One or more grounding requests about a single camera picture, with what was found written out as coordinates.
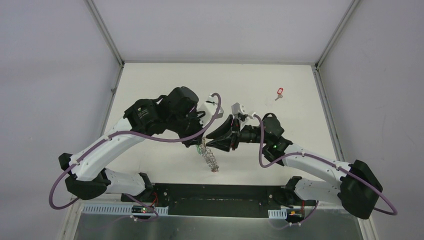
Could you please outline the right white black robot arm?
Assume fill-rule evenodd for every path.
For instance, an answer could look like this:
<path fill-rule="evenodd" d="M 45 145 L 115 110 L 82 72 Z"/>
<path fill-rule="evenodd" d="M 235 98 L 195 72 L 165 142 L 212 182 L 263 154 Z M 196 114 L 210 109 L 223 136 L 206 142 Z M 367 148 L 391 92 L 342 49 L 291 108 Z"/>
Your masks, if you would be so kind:
<path fill-rule="evenodd" d="M 342 206 L 351 215 L 367 220 L 376 209 L 383 187 L 370 167 L 317 156 L 283 137 L 284 129 L 274 113 L 267 113 L 258 126 L 246 125 L 245 116 L 229 115 L 206 138 L 208 147 L 225 152 L 240 143 L 259 144 L 259 159 L 306 172 L 319 180 L 293 176 L 284 187 L 284 200 L 290 205 L 314 200 Z"/>

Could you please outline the metal disc keyring holder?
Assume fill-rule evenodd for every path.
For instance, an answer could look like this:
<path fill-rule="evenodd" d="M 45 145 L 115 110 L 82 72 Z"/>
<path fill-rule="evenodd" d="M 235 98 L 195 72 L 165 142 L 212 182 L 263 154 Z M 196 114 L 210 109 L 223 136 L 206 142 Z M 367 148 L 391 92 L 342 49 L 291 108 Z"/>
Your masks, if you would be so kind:
<path fill-rule="evenodd" d="M 198 144 L 201 148 L 201 156 L 205 160 L 206 164 L 209 166 L 210 170 L 213 173 L 216 173 L 219 171 L 219 166 L 216 161 L 215 155 L 213 154 L 212 150 L 206 146 L 206 139 L 203 137 L 201 139 L 201 143 Z"/>

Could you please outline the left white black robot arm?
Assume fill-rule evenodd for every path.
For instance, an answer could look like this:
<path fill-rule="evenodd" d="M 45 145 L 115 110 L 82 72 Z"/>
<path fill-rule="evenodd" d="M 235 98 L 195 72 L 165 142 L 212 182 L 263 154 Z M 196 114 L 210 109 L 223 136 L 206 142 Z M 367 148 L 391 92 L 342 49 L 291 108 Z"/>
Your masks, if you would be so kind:
<path fill-rule="evenodd" d="M 156 99 L 135 101 L 118 122 L 101 138 L 77 154 L 59 156 L 61 168 L 67 172 L 67 190 L 82 200 L 102 194 L 128 194 L 140 202 L 152 198 L 152 184 L 145 173 L 129 174 L 111 170 L 107 165 L 144 136 L 171 131 L 187 148 L 202 142 L 202 135 L 188 140 L 201 131 L 211 119 L 216 105 L 209 97 L 202 105 L 188 87 L 174 88 L 168 95 Z"/>

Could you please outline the key with green tag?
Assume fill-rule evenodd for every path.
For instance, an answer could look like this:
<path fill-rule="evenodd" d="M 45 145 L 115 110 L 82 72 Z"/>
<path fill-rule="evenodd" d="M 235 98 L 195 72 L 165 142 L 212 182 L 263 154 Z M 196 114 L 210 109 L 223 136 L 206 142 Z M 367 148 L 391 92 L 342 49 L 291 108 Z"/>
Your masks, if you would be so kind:
<path fill-rule="evenodd" d="M 197 146 L 196 146 L 196 150 L 197 150 L 197 153 L 198 153 L 199 155 L 201 155 L 201 154 L 202 154 L 202 150 L 201 150 L 201 147 L 200 147 L 199 145 L 197 145 Z"/>

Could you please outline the key with red tag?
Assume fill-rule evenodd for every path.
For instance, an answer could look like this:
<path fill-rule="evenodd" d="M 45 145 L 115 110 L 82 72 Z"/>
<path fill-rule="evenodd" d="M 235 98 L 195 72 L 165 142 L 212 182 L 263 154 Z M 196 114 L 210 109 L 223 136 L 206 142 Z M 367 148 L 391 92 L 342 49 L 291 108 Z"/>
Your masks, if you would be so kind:
<path fill-rule="evenodd" d="M 283 91 L 284 91 L 284 89 L 283 89 L 282 87 L 280 87 L 280 88 L 277 90 L 277 96 L 276 96 L 276 98 L 274 99 L 275 101 L 277 101 L 277 100 L 279 100 L 279 99 L 282 99 L 282 98 L 283 98 Z"/>

